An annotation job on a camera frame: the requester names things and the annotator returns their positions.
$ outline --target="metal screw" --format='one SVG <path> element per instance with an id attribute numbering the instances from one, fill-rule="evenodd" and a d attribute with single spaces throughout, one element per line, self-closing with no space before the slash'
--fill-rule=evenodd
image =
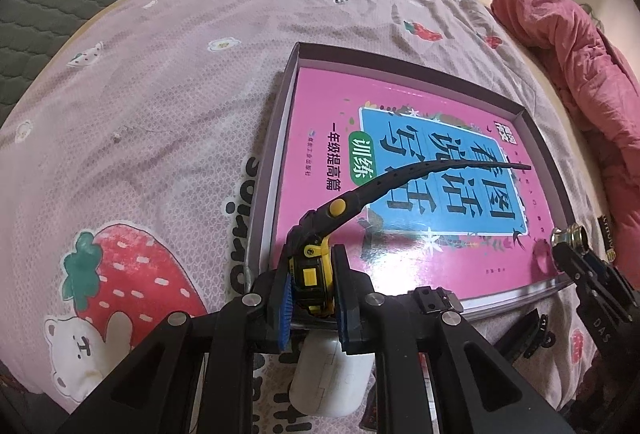
<path id="1" fill-rule="evenodd" d="M 449 326 L 457 326 L 462 322 L 462 317 L 460 317 L 460 315 L 455 311 L 445 311 L 442 314 L 442 321 Z"/>
<path id="2" fill-rule="evenodd" d="M 181 311 L 175 311 L 167 317 L 166 321 L 172 326 L 181 326 L 187 321 L 187 315 Z"/>
<path id="3" fill-rule="evenodd" d="M 245 306 L 257 306 L 260 302 L 262 302 L 262 297 L 257 293 L 247 293 L 242 297 L 242 304 Z"/>
<path id="4" fill-rule="evenodd" d="M 385 301 L 385 296 L 382 293 L 369 293 L 364 300 L 370 306 L 380 306 Z"/>

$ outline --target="bed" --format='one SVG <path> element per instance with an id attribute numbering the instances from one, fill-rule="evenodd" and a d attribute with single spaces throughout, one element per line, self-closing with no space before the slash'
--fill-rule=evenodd
<path id="1" fill-rule="evenodd" d="M 235 295 L 241 205 L 250 207 L 269 107 L 297 41 L 389 54 L 523 104 L 603 255 L 596 217 L 607 207 L 598 169 L 545 73 L 493 21 L 489 3 L 348 0 L 336 10 L 335 0 L 117 0 L 91 18 L 0 130 L 0 249 L 9 252 L 0 260 L 8 274 L 0 282 L 0 359 L 12 375 L 71 411 L 111 367 L 106 355 L 98 366 L 82 358 L 89 342 L 94 353 L 128 351 L 154 324 L 153 312 L 164 316 L 160 301 L 171 307 L 188 299 L 190 308 L 183 308 L 195 315 Z M 409 17 L 437 28 L 446 37 L 436 43 L 441 47 L 407 32 L 402 23 Z M 482 48 L 474 40 L 479 31 L 504 43 Z M 454 60 L 460 46 L 464 53 Z M 99 263 L 96 244 L 120 260 L 111 273 L 87 278 L 76 268 Z M 162 273 L 133 278 L 136 287 L 111 286 L 119 273 L 144 268 L 151 254 L 165 259 Z M 169 290 L 175 281 L 178 293 L 154 297 L 152 311 L 134 308 L 137 322 L 104 318 L 119 298 L 137 306 L 140 295 Z M 549 313 L 556 346 L 516 366 L 556 408 L 573 397 L 594 355 L 576 305 L 570 287 L 475 324 L 494 341 L 531 308 Z M 364 404 L 342 419 L 292 410 L 287 386 L 299 348 L 300 340 L 292 353 L 256 357 L 260 432 L 282 432 L 278 425 L 358 432 Z M 70 350 L 73 357 L 65 354 Z"/>

